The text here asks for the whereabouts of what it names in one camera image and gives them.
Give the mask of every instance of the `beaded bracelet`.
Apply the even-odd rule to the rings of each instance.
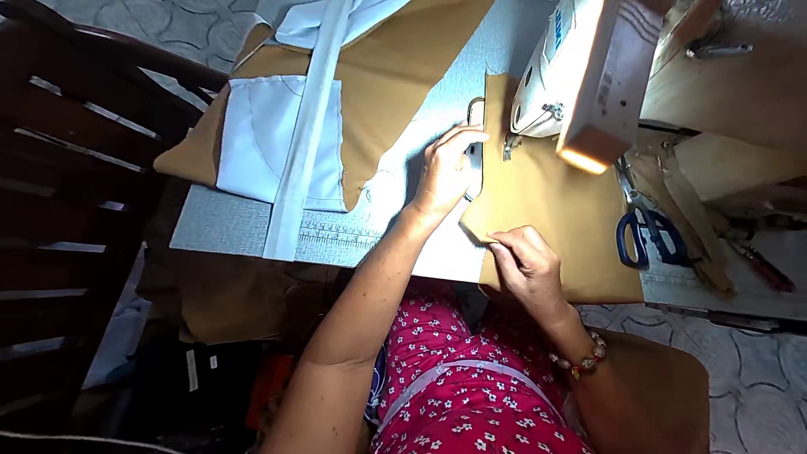
[[[571,375],[575,380],[580,380],[581,371],[593,371],[597,367],[597,363],[605,359],[605,340],[594,331],[588,331],[588,335],[592,336],[594,341],[594,349],[592,354],[594,357],[586,356],[579,365],[573,366],[568,359],[559,358],[555,353],[550,353],[550,359],[557,364],[559,368],[571,370]]]

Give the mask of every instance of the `sewing machine light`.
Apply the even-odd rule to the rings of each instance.
[[[584,154],[577,153],[568,148],[558,151],[558,156],[572,166],[585,170],[590,174],[599,175],[608,169],[608,166],[602,162],[595,161]]]
[[[661,25],[638,0],[561,0],[516,90],[511,131],[560,134],[561,159],[605,172],[633,144]]]

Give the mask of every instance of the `woman's right hand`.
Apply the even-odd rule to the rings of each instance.
[[[499,266],[504,287],[548,333],[579,321],[579,315],[563,299],[560,257],[532,226],[487,235],[498,243],[489,246]]]

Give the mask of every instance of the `tool handle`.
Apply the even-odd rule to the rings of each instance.
[[[645,222],[650,230],[650,240],[655,244],[656,249],[659,250],[662,263],[680,265],[682,267],[690,266],[691,262],[687,254],[687,243],[684,242],[681,233],[675,228],[672,221],[655,210],[647,210],[646,214],[649,218],[645,219]],[[670,252],[670,248],[668,248],[667,244],[664,242],[664,238],[661,236],[658,227],[665,229],[667,234],[670,235],[672,245],[675,247],[675,252]]]
[[[628,246],[625,242],[625,228],[628,226],[630,227],[631,235],[633,235],[633,243],[636,245],[637,260],[635,262],[630,258]],[[639,231],[639,219],[636,217],[635,210],[625,213],[620,218],[619,224],[617,224],[617,252],[619,252],[619,261],[626,267],[645,270],[650,266],[650,261],[647,259],[645,239],[642,238],[642,233]]]
[[[796,290],[796,285],[790,280],[779,268],[775,267],[773,263],[767,261],[762,254],[756,249],[748,248],[749,257],[748,261],[751,266],[762,275],[771,286],[780,292],[793,293]]]

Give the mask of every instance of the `sewing machine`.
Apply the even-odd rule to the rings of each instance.
[[[603,173],[636,137],[662,21],[638,0],[561,0],[518,86],[502,158],[519,136],[560,134],[560,158]]]

